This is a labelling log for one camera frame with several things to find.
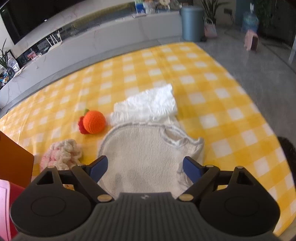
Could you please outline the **orange crocheted fruit toy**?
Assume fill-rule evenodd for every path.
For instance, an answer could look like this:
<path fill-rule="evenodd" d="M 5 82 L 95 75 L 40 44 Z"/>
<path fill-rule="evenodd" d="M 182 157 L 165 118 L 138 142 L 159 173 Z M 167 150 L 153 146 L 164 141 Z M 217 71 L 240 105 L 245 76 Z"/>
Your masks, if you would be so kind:
<path fill-rule="evenodd" d="M 79 118 L 78 127 L 83 135 L 98 134 L 106 127 L 105 116 L 100 111 L 85 109 L 83 116 Z"/>

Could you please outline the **white baby bib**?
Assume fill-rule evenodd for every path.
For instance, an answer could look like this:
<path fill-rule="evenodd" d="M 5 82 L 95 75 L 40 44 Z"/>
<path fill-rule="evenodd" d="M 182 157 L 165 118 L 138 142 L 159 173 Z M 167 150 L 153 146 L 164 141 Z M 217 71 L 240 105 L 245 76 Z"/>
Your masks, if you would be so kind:
<path fill-rule="evenodd" d="M 193 184 L 184 172 L 184 157 L 203 164 L 204 145 L 203 138 L 191 138 L 173 125 L 117 125 L 99 149 L 108 168 L 98 184 L 114 198 L 121 192 L 170 192 L 176 198 Z"/>

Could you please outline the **orange cardboard box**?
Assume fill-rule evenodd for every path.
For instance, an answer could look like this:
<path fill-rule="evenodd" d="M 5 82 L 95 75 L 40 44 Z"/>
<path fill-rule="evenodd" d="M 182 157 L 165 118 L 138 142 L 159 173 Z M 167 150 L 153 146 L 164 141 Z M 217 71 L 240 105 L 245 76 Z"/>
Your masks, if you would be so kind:
<path fill-rule="evenodd" d="M 1 132 L 0 178 L 26 188 L 32 178 L 34 156 Z"/>

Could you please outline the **yellow white checkered cloth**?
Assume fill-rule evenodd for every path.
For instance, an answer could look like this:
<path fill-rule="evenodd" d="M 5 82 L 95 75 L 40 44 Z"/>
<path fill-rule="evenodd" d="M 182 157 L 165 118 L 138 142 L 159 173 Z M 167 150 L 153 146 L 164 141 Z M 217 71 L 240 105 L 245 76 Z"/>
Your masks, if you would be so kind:
<path fill-rule="evenodd" d="M 282 234 L 295 219 L 295 186 L 280 143 L 245 90 L 194 43 L 144 49 L 77 71 L 9 111 L 1 131 L 37 160 L 52 143 L 72 138 L 88 164 L 103 134 L 79 132 L 84 110 L 108 116 L 115 103 L 165 84 L 173 87 L 180 125 L 204 138 L 205 162 L 223 170 L 246 167 L 278 202 L 274 232 Z"/>

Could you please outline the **red box lid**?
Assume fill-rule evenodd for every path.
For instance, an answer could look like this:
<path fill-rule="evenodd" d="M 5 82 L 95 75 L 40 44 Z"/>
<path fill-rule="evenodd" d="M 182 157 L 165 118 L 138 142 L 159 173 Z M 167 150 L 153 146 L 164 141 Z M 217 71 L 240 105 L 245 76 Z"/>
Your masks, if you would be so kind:
<path fill-rule="evenodd" d="M 0 181 L 0 235 L 1 240 L 12 240 L 17 234 L 10 217 L 13 202 L 23 192 L 24 188 L 7 180 Z"/>

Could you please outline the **white folded cloth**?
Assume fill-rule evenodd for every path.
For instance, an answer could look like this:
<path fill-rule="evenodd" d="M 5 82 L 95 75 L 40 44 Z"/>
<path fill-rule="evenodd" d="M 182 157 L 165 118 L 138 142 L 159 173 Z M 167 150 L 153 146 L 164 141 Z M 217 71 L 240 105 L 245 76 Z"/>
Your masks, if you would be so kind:
<path fill-rule="evenodd" d="M 115 103 L 109 122 L 111 126 L 121 123 L 165 123 L 178 126 L 177 113 L 173 87 L 167 84 Z"/>

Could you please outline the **white marble TV console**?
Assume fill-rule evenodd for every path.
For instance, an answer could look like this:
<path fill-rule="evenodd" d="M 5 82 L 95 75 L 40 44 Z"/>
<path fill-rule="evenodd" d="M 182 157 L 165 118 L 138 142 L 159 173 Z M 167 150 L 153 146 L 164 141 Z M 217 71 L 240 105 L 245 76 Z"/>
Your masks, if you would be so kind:
<path fill-rule="evenodd" d="M 110 21 L 63 41 L 61 45 L 31 61 L 1 89 L 1 108 L 14 105 L 43 86 L 104 58 L 117 50 L 128 52 L 159 40 L 180 37 L 178 11 Z"/>

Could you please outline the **potted plant on console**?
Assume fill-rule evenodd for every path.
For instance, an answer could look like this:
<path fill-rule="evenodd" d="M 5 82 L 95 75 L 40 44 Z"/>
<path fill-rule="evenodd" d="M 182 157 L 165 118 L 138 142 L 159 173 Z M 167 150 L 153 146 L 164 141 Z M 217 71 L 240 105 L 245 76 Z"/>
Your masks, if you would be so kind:
<path fill-rule="evenodd" d="M 9 66 L 9 58 L 8 58 L 8 51 L 4 51 L 4 46 L 5 46 L 5 43 L 6 43 L 6 39 L 3 43 L 3 46 L 1 48 L 1 58 L 0 58 L 0 61 L 1 61 L 1 66 L 3 66 L 3 68 L 6 70 L 6 75 L 12 79 L 15 75 L 15 72 L 13 70 L 13 68 L 11 68 Z"/>

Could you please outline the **white wifi router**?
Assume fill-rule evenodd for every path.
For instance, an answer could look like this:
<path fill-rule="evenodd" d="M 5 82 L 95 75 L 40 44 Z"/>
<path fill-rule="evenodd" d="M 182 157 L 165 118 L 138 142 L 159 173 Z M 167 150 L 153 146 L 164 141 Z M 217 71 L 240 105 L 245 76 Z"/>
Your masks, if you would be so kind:
<path fill-rule="evenodd" d="M 54 48 L 62 44 L 62 38 L 59 30 L 51 33 L 45 39 L 48 42 L 50 48 Z"/>

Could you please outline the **pink space heater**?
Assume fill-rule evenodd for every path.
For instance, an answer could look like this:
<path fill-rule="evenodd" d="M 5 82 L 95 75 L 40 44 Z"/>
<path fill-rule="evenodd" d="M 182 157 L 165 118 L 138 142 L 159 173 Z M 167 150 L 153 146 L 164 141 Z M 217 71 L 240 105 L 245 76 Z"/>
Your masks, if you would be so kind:
<path fill-rule="evenodd" d="M 245 35 L 244 47 L 247 51 L 257 51 L 259 38 L 253 30 L 248 30 Z"/>

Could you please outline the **pastel woven handbag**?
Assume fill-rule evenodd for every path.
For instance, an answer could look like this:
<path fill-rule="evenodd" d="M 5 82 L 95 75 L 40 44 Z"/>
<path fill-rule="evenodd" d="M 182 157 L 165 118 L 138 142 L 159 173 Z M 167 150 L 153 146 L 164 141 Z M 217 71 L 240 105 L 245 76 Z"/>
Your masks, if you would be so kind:
<path fill-rule="evenodd" d="M 205 17 L 204 19 L 204 34 L 206 38 L 217 37 L 216 25 L 208 17 Z"/>

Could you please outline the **blue-grey cylindrical trash bin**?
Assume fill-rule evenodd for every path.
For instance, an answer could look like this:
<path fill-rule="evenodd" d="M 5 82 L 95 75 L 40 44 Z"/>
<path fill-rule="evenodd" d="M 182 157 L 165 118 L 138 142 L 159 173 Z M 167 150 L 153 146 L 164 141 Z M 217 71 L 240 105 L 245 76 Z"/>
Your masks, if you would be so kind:
<path fill-rule="evenodd" d="M 182 38 L 185 41 L 201 42 L 204 37 L 204 9 L 200 6 L 181 8 Z"/>

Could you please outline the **blue water jug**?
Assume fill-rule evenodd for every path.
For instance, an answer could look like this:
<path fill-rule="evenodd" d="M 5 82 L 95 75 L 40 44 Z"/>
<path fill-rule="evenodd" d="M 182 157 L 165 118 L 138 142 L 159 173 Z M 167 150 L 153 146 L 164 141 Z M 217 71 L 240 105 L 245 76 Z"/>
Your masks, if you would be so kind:
<path fill-rule="evenodd" d="M 256 33 L 258 30 L 258 26 L 259 19 L 255 15 L 254 4 L 250 3 L 249 11 L 243 14 L 241 31 L 246 33 L 248 30 L 252 30 Z"/>

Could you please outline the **tall green floor plant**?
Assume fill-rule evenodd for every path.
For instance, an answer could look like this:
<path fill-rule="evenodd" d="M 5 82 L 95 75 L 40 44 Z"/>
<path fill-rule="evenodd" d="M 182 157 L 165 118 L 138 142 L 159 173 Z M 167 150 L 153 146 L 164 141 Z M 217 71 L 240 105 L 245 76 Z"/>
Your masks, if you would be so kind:
<path fill-rule="evenodd" d="M 229 1 L 219 1 L 219 0 L 201 0 L 202 6 L 208 18 L 210 18 L 213 23 L 216 23 L 216 12 L 220 6 L 229 4 Z"/>

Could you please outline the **black wall television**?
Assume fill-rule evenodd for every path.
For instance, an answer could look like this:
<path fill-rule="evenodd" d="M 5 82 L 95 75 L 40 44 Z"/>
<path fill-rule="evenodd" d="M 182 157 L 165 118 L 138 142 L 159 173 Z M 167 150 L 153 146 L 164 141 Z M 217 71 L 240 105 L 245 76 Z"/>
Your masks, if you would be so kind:
<path fill-rule="evenodd" d="M 9 0 L 1 3 L 1 18 L 16 44 L 43 22 L 79 3 L 79 0 Z"/>

